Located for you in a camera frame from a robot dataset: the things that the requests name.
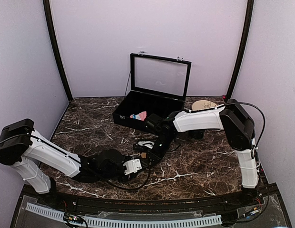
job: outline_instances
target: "box lid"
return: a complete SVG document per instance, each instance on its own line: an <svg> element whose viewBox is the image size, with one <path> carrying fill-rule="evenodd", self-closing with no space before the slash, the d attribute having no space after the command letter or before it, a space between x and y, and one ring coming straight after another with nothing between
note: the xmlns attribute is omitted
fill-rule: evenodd
<svg viewBox="0 0 295 228"><path fill-rule="evenodd" d="M130 54L131 90L185 100L191 62Z"/></svg>

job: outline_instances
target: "beige round plate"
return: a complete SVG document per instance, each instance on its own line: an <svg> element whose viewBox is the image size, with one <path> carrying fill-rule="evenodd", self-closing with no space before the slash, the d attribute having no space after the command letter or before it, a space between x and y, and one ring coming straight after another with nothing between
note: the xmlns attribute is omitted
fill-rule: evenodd
<svg viewBox="0 0 295 228"><path fill-rule="evenodd" d="M212 108L212 107L216 107L216 106L217 106L217 104L215 104L212 101L199 100L199 101L195 101L192 104L192 110L203 110L203 109Z"/></svg>

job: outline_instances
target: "pink cloth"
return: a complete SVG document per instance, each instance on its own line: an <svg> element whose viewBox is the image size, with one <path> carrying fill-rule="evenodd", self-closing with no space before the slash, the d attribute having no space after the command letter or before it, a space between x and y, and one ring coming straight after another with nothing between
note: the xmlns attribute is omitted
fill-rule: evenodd
<svg viewBox="0 0 295 228"><path fill-rule="evenodd" d="M146 117L147 117L147 112L146 111L140 112L137 115L135 115L135 114L130 115L130 118L133 118L133 119L136 119L136 120L142 120L142 121L144 121L144 119Z"/></svg>

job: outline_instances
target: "slotted aluminum strip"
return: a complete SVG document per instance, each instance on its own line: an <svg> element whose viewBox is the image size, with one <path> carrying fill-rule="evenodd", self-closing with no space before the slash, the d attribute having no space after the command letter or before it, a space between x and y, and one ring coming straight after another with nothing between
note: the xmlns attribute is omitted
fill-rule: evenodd
<svg viewBox="0 0 295 228"><path fill-rule="evenodd" d="M62 211L32 203L27 203L26 210L52 220L63 222L64 212ZM172 221L124 221L99 219L89 216L85 216L84 219L88 227L91 228L199 228L222 224L221 215Z"/></svg>

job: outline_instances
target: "transparent lid panel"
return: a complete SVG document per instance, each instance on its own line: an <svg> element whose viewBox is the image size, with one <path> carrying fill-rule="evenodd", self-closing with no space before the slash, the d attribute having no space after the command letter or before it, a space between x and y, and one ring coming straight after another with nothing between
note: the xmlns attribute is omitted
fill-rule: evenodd
<svg viewBox="0 0 295 228"><path fill-rule="evenodd" d="M186 64L135 58L135 87L183 96L186 76Z"/></svg>

